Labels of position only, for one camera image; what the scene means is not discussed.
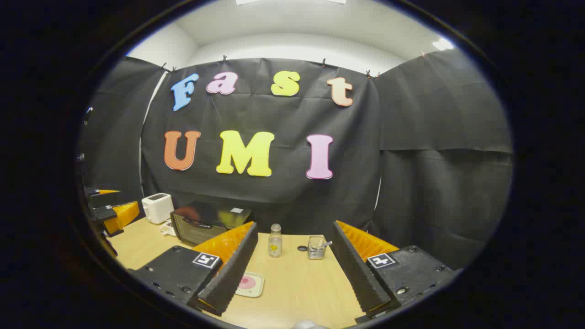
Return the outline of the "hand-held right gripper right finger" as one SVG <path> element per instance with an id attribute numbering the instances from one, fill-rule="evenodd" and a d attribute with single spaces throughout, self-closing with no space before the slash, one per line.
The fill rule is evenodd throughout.
<path id="1" fill-rule="evenodd" d="M 398 248 L 347 223 L 335 221 L 330 230 L 331 251 L 371 320 L 404 308 L 444 286 L 457 271 L 422 248 Z"/>

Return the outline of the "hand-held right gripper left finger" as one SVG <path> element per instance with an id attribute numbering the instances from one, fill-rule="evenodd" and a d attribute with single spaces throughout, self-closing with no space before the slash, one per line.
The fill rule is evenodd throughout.
<path id="1" fill-rule="evenodd" d="M 257 223 L 248 222 L 194 248 L 172 246 L 131 273 L 159 294 L 221 316 L 240 285 L 257 242 Z"/>

